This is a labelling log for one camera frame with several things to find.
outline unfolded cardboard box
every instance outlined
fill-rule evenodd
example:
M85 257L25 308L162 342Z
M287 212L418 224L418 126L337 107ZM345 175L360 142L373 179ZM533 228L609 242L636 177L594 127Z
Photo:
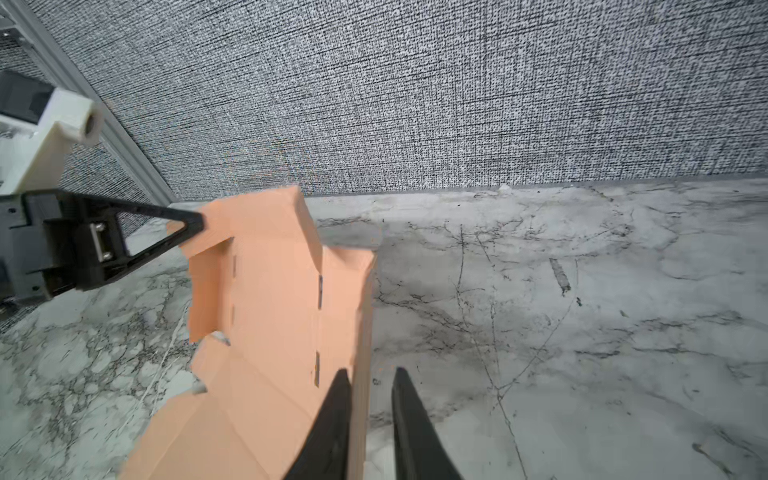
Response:
M282 478L339 369L352 380L347 478L362 478L374 254L323 246L296 187L200 211L206 228L181 249L190 342L202 340L192 371L207 391L157 412L121 478Z

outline gray metal frame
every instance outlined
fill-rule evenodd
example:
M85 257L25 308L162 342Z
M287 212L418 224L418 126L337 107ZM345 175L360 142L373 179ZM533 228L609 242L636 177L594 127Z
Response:
M2 34L15 36L32 61L51 81L58 87L104 103L26 2L0 0L0 5L7 12L6 18L0 17ZM107 150L120 161L120 165L153 203L166 207L179 201L157 168L106 106L101 139Z

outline marble surface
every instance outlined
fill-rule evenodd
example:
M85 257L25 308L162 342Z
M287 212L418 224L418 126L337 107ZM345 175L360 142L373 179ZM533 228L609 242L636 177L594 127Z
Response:
M307 204L379 252L367 479L396 366L467 479L768 478L768 180ZM189 301L175 250L1 334L0 478L114 478L195 387Z

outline marble tabletop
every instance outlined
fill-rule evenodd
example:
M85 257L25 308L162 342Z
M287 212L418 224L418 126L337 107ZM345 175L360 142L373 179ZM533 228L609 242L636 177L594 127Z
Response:
M394 478L397 366L467 479L768 478L767 179L307 204L378 251L367 479ZM0 478L115 478L199 388L189 302L172 250L0 334Z

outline gray fabric wall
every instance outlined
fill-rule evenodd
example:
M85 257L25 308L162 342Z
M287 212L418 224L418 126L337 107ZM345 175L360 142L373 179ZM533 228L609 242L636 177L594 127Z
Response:
M766 171L765 1L29 2L183 200Z
M12 38L0 37L0 70L9 69L38 80L49 81ZM61 188L83 194L97 194L148 203L149 199L102 145L76 145L65 163ZM125 217L123 231L131 233L146 220Z

